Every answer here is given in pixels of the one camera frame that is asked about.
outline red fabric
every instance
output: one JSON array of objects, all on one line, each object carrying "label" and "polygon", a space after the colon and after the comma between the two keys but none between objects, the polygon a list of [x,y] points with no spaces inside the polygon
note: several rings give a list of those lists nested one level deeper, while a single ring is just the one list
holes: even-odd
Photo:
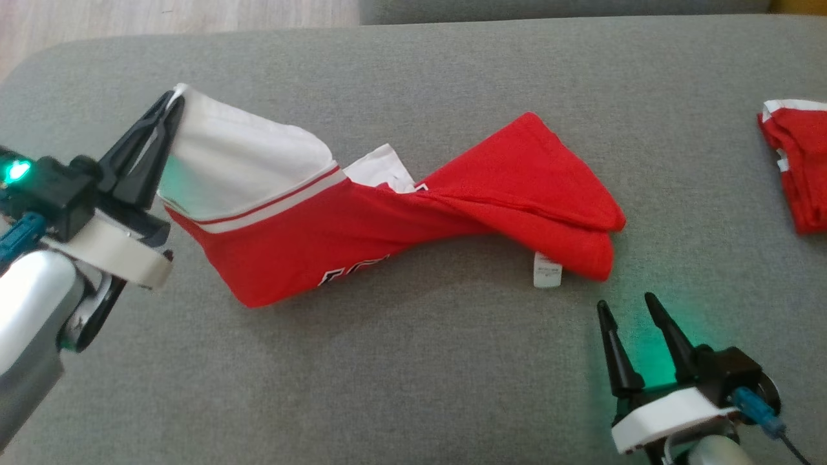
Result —
[{"label": "red fabric", "polygon": [[789,170],[782,188],[799,234],[827,231],[827,111],[780,108],[758,125],[774,149],[782,149]]},{"label": "red fabric", "polygon": [[169,210],[245,305],[274,303],[413,245],[501,233],[570,271],[606,280],[609,231],[625,217],[591,170],[534,114],[397,194],[344,180],[264,221],[209,233]]}]

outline gray fabric surface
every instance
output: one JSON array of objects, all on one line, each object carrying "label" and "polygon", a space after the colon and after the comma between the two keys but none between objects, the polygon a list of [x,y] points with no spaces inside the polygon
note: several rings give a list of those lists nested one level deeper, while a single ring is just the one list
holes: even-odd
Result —
[{"label": "gray fabric surface", "polygon": [[[595,303],[650,384],[669,381],[656,292],[695,343],[737,345],[827,456],[827,238],[798,237],[755,114],[827,101],[827,18],[626,17],[89,41],[0,88],[0,141],[101,156],[158,95],[307,128],[346,165],[389,142],[421,178],[536,112],[629,224],[604,284],[532,287],[498,237],[417,247],[243,309],[174,228],[157,295],[124,292],[0,463],[645,463],[614,451]],[[744,430],[761,463],[793,463]]]},{"label": "gray fabric surface", "polygon": [[362,24],[762,13],[770,0],[359,0]]}]

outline white stripe trim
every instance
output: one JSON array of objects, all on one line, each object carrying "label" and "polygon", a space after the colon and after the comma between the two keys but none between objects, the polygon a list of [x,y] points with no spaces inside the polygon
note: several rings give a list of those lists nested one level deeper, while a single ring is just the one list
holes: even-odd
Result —
[{"label": "white stripe trim", "polygon": [[767,100],[764,102],[763,110],[761,111],[761,122],[767,122],[772,117],[772,114],[781,108],[790,108],[793,110],[805,110],[816,112],[827,112],[827,103],[814,102],[812,100],[800,100],[798,98],[786,98],[783,100]]},{"label": "white stripe trim", "polygon": [[288,198],[277,202],[272,205],[268,205],[263,209],[256,210],[246,216],[241,218],[231,219],[228,221],[220,222],[220,223],[208,223],[208,224],[198,224],[196,225],[203,229],[208,233],[226,233],[227,231],[232,231],[234,229],[244,228],[245,226],[250,226],[251,224],[258,223],[264,219],[269,217],[275,216],[279,213],[286,211],[287,209],[293,208],[296,205],[302,203],[304,200],[310,199],[316,194],[320,194],[325,189],[333,187],[334,185],[339,184],[340,182],[347,179],[344,171],[337,170],[332,175],[329,175],[327,178],[324,178],[317,182],[314,185],[311,185],[305,190],[298,192],[297,194],[290,195]]},{"label": "white stripe trim", "polygon": [[186,211],[184,209],[184,206],[181,205],[180,202],[176,201],[175,199],[173,199],[171,197],[164,196],[161,193],[160,189],[158,189],[155,193],[158,195],[158,197],[160,197],[161,200],[164,201],[164,205],[166,205],[170,209],[174,210],[176,213],[180,213],[180,214],[184,215],[185,217],[187,217],[187,218],[189,218],[189,219],[191,219],[195,222],[198,222],[198,221],[221,221],[223,218],[232,218],[234,216],[243,215],[243,214],[245,214],[245,212],[249,212],[251,210],[257,209],[261,205],[267,205],[269,202],[272,202],[274,199],[278,199],[279,197],[287,197],[287,196],[291,195],[291,193],[303,189],[304,186],[316,182],[317,179],[325,176],[327,173],[329,173],[331,170],[336,169],[337,167],[338,167],[338,163],[336,163],[336,161],[331,161],[330,163],[327,164],[327,166],[325,166],[318,173],[316,173],[313,176],[310,176],[305,181],[303,181],[301,184],[295,185],[295,186],[291,187],[290,189],[281,191],[276,195],[271,195],[267,199],[255,202],[252,205],[244,205],[244,206],[241,206],[241,207],[236,207],[235,209],[233,209],[232,211],[229,211],[229,212],[214,213],[214,214],[211,214],[211,215],[208,215],[208,216],[204,216],[202,218],[194,217],[191,213],[189,213],[188,211]]}]

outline silver robot arm segment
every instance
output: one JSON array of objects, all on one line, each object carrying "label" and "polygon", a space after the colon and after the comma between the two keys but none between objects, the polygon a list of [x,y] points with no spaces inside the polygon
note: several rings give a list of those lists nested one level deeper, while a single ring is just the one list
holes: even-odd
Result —
[{"label": "silver robot arm segment", "polygon": [[61,333],[87,295],[66,256],[31,252],[0,276],[0,450],[63,374]]}]

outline white tag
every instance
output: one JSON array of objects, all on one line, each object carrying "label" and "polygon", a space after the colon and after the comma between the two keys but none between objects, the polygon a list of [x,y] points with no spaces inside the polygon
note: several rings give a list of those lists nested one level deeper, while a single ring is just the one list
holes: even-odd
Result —
[{"label": "white tag", "polygon": [[540,252],[534,253],[534,287],[538,289],[558,287],[562,274],[562,265],[549,260]]}]

